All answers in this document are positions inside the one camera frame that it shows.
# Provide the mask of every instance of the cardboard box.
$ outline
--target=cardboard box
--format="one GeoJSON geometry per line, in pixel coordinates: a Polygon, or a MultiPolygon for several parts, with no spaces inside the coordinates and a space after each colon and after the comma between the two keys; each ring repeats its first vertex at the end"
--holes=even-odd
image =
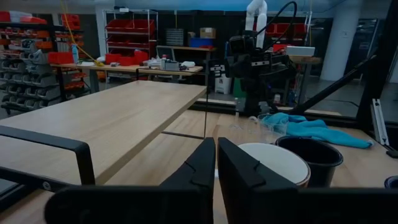
{"type": "Polygon", "coordinates": [[[200,38],[216,38],[216,29],[215,28],[200,28],[200,38]]]}

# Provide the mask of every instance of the wooden table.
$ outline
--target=wooden table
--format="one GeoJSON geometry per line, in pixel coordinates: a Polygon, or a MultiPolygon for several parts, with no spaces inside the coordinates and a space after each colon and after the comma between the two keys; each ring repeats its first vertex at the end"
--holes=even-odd
{"type": "Polygon", "coordinates": [[[58,67],[58,68],[89,69],[90,70],[90,87],[94,93],[100,91],[100,87],[98,85],[98,76],[95,72],[96,70],[135,73],[137,68],[139,68],[139,73],[154,74],[154,75],[178,75],[178,76],[191,76],[191,75],[194,75],[195,73],[203,70],[203,67],[201,67],[201,66],[195,66],[193,68],[188,68],[184,72],[178,72],[178,71],[165,71],[165,70],[159,70],[159,69],[148,69],[147,66],[139,66],[139,65],[117,66],[117,67],[112,67],[110,65],[105,65],[105,66],[94,65],[94,66],[87,67],[87,66],[78,66],[75,63],[62,64],[62,65],[50,64],[50,65],[52,67],[58,67]]]}
{"type": "MultiPolygon", "coordinates": [[[[111,178],[205,94],[205,86],[138,81],[0,120],[0,125],[86,142],[97,184],[111,178]]],[[[0,166],[80,184],[73,153],[0,137],[0,166]]]]}
{"type": "MultiPolygon", "coordinates": [[[[203,112],[186,111],[166,131],[200,134],[203,131],[203,123],[200,122],[203,117],[203,112]]],[[[206,135],[214,138],[228,137],[229,126],[233,123],[234,116],[208,113],[206,135]]],[[[364,140],[371,139],[357,129],[331,128],[364,140]]],[[[105,184],[159,185],[181,166],[200,143],[201,140],[197,139],[160,134],[105,184]]],[[[397,175],[398,160],[387,156],[386,149],[378,143],[370,149],[333,146],[342,153],[344,162],[336,168],[332,187],[383,187],[385,178],[397,175]]],[[[36,191],[0,214],[0,223],[45,223],[43,209],[52,194],[36,191]]],[[[218,180],[215,181],[213,211],[216,224],[227,223],[218,180]]]]}
{"type": "MultiPolygon", "coordinates": [[[[211,59],[211,53],[215,52],[217,50],[216,47],[213,47],[211,49],[204,48],[204,47],[182,47],[182,46],[164,46],[164,45],[159,45],[157,47],[171,48],[174,50],[195,50],[195,51],[199,51],[199,52],[206,52],[206,75],[207,76],[210,74],[209,61],[211,59]]],[[[205,85],[208,86],[208,77],[206,77],[205,85]]]]}

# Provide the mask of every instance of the black cable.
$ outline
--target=black cable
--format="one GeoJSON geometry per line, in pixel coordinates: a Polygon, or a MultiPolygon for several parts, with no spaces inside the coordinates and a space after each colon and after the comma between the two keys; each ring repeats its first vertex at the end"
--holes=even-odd
{"type": "Polygon", "coordinates": [[[343,1],[341,1],[341,2],[339,2],[339,3],[337,3],[337,4],[335,4],[334,6],[332,6],[332,7],[328,8],[328,9],[326,9],[326,10],[324,10],[324,11],[321,11],[321,12],[316,12],[316,13],[323,13],[323,12],[327,12],[327,11],[329,11],[330,9],[333,9],[334,7],[336,7],[336,6],[340,5],[341,3],[345,2],[345,1],[347,1],[347,0],[343,0],[343,1]]]}
{"type": "Polygon", "coordinates": [[[279,12],[271,19],[271,21],[269,21],[268,24],[267,24],[265,27],[263,27],[263,28],[256,34],[256,37],[257,37],[257,36],[258,36],[262,31],[264,31],[264,30],[268,27],[268,25],[271,24],[271,23],[272,23],[272,22],[285,10],[285,8],[286,8],[287,6],[289,6],[290,4],[293,4],[293,6],[294,6],[294,13],[293,13],[292,19],[290,20],[289,26],[286,28],[285,32],[284,32],[280,37],[278,37],[278,39],[276,39],[275,41],[273,41],[272,44],[270,44],[270,45],[268,45],[267,47],[263,48],[263,49],[262,49],[263,52],[265,52],[265,51],[268,50],[270,47],[272,47],[274,44],[276,44],[276,43],[286,34],[286,32],[290,29],[290,26],[293,24],[293,20],[296,18],[297,3],[296,3],[295,1],[291,1],[291,2],[288,2],[286,5],[284,5],[284,6],[282,7],[282,9],[280,9],[279,12]]]}
{"type": "Polygon", "coordinates": [[[272,22],[285,10],[285,8],[286,8],[287,6],[289,6],[290,4],[293,4],[293,5],[294,5],[294,14],[293,14],[292,19],[295,18],[295,17],[296,17],[296,13],[297,13],[297,3],[296,3],[295,1],[290,1],[290,2],[288,2],[286,5],[284,5],[284,6],[282,7],[282,9],[279,10],[279,12],[271,19],[271,21],[269,21],[269,22],[267,23],[267,25],[266,25],[265,27],[263,27],[259,32],[257,32],[256,37],[257,37],[262,31],[264,31],[264,30],[269,26],[269,24],[271,24],[271,23],[272,23],[272,22]]]}

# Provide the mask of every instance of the black bucket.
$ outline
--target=black bucket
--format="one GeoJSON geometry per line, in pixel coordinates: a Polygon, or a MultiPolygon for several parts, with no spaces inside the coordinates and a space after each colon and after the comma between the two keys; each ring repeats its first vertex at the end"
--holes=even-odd
{"type": "Polygon", "coordinates": [[[308,187],[330,187],[336,166],[343,162],[337,149],[321,141],[310,138],[285,136],[276,140],[283,147],[305,160],[311,168],[308,187]]]}
{"type": "Polygon", "coordinates": [[[384,186],[387,189],[398,189],[398,176],[392,176],[384,181],[384,186]]]}

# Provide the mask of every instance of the blue box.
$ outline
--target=blue box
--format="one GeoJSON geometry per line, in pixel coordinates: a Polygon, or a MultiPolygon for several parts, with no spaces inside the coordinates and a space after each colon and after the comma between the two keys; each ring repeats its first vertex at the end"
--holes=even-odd
{"type": "Polygon", "coordinates": [[[189,46],[190,47],[213,46],[213,39],[192,37],[189,46]]]}

